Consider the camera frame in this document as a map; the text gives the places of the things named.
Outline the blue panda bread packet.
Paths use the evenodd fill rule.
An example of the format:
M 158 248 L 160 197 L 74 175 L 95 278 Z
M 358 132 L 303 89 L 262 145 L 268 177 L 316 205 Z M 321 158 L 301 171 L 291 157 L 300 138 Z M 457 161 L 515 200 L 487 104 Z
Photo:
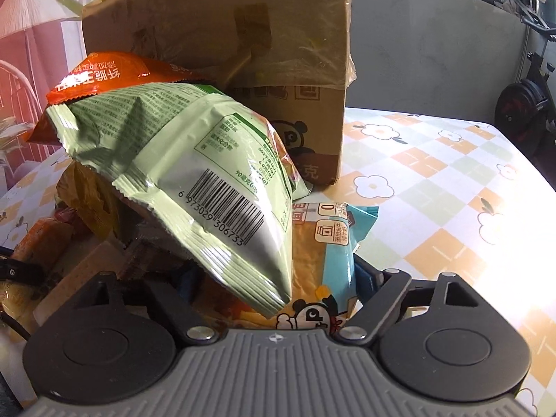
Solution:
M 271 318 L 206 278 L 194 308 L 224 328 L 321 328 L 333 334 L 355 313 L 353 254 L 378 219 L 377 206 L 345 202 L 293 205 L 292 299 Z

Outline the light green snack bag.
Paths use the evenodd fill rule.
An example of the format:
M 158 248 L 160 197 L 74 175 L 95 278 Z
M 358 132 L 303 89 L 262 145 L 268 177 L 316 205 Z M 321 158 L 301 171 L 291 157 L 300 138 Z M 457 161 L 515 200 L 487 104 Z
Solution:
M 67 154 L 148 209 L 265 316 L 292 297 L 292 210 L 309 190 L 272 125 L 208 85 L 148 83 L 48 107 Z

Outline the orange snack bag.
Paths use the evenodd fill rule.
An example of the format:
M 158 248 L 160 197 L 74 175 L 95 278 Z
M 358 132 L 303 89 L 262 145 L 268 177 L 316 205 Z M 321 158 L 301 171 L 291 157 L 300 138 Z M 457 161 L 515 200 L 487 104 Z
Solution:
M 147 83 L 210 84 L 201 73 L 161 60 L 116 51 L 89 54 L 47 94 L 49 106 Z

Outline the black exercise bike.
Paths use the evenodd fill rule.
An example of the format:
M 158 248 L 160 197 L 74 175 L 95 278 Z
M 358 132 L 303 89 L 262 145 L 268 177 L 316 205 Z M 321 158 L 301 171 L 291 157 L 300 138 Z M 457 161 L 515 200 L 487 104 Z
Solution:
M 547 178 L 555 176 L 555 99 L 548 86 L 555 64 L 545 61 L 549 43 L 555 44 L 555 26 L 550 26 L 532 7 L 512 0 L 520 21 L 543 41 L 541 53 L 527 51 L 530 62 L 525 77 L 499 94 L 495 127 L 499 129 Z M 536 0 L 546 3 L 547 0 Z

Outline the brown cardboard box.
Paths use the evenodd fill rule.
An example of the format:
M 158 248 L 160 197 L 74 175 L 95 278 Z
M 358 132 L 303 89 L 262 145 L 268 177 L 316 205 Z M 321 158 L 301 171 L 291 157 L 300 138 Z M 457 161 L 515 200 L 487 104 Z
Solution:
M 303 178 L 339 176 L 352 0 L 95 0 L 89 52 L 122 51 L 201 73 L 267 118 Z

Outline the white pleated lamp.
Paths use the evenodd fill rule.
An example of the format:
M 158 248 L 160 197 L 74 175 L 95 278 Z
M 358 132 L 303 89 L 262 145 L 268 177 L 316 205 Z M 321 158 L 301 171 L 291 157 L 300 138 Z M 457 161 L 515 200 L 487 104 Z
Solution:
M 3 0 L 1 59 L 50 87 L 82 57 L 80 23 L 57 0 Z

